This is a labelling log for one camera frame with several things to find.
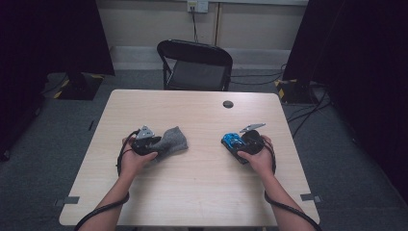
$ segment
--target gray cloth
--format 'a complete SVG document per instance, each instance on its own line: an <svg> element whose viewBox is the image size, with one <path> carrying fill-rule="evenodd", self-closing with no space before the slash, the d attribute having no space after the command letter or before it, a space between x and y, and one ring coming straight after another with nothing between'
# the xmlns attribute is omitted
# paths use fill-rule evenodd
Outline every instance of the gray cloth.
<svg viewBox="0 0 408 231"><path fill-rule="evenodd" d="M160 162L174 152L185 150L189 147L187 146L186 137L177 126L165 131L162 139L157 143L150 145L150 148L153 150L159 150L159 155L155 160L156 162Z"/></svg>

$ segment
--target wooden table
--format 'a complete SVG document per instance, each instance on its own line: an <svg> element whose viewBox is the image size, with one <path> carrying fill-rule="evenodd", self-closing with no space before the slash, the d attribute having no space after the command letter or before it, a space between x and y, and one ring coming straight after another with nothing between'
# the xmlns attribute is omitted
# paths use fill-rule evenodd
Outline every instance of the wooden table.
<svg viewBox="0 0 408 231"><path fill-rule="evenodd" d="M223 102L234 107L227 109ZM92 211L117 179L121 139L147 125L156 136L179 126L189 149L150 163L130 189L118 225L276 226L264 187L250 165L241 165L220 143L226 133L252 123L269 136L276 177L307 215L319 222L310 189L277 95L272 93L114 90L89 145L66 204L62 225Z"/></svg>

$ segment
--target black folding chair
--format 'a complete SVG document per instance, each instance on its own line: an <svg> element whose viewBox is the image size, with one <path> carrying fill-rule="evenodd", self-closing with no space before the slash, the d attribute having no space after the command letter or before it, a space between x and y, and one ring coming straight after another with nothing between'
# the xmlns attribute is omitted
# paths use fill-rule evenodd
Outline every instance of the black folding chair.
<svg viewBox="0 0 408 231"><path fill-rule="evenodd" d="M169 39L160 42L157 51L163 61L165 90L228 90L233 61L222 48ZM176 61L173 69L167 59Z"/></svg>

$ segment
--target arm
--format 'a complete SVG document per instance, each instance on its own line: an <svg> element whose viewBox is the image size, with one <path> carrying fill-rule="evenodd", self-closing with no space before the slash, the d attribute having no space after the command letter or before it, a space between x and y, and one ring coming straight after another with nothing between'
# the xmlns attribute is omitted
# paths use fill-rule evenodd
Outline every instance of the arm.
<svg viewBox="0 0 408 231"><path fill-rule="evenodd" d="M124 150L129 150L123 154L122 168L119 178L108 191L105 197L99 202L96 208L114 203L123 199L128 193L133 180L143 169L143 166L157 156L157 152L150 153L145 156L140 156L132 150L129 143L126 143ZM111 210L105 211L95 217L90 218L80 230L115 230L117 221L119 220L122 206L117 206Z"/></svg>
<svg viewBox="0 0 408 231"><path fill-rule="evenodd" d="M266 136L262 137L265 141L270 143L270 138ZM289 205L296 210L303 212L274 176L271 167L272 157L266 148L262 149L262 151L255 155L250 155L242 151L238 152L238 155L245 158L251 164L252 168L258 173L270 199ZM274 205L272 205L272 210L275 214L279 230L315 230L308 221L304 220L298 215L278 208Z"/></svg>

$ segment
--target hand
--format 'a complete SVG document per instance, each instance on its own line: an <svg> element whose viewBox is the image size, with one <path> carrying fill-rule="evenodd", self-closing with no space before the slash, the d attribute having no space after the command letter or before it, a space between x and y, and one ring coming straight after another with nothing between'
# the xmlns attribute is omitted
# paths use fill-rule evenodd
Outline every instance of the hand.
<svg viewBox="0 0 408 231"><path fill-rule="evenodd" d="M130 143L134 142L135 138L131 138L128 143L126 143L125 148L123 149L123 152L126 152L123 154L122 157L122 169L120 172L120 175L130 175L131 177L135 178L135 176L138 174L139 171L143 169L143 166L156 158L158 155L157 152L152 152L147 155L141 156L138 153L136 153L133 149Z"/></svg>
<svg viewBox="0 0 408 231"><path fill-rule="evenodd" d="M271 143L270 138L264 135L261 137L266 141L265 145L272 148L272 146L269 145L269 143ZM251 155L243 151L239 151L237 154L245 158L261 177L264 175L273 175L272 156L265 147L255 155Z"/></svg>

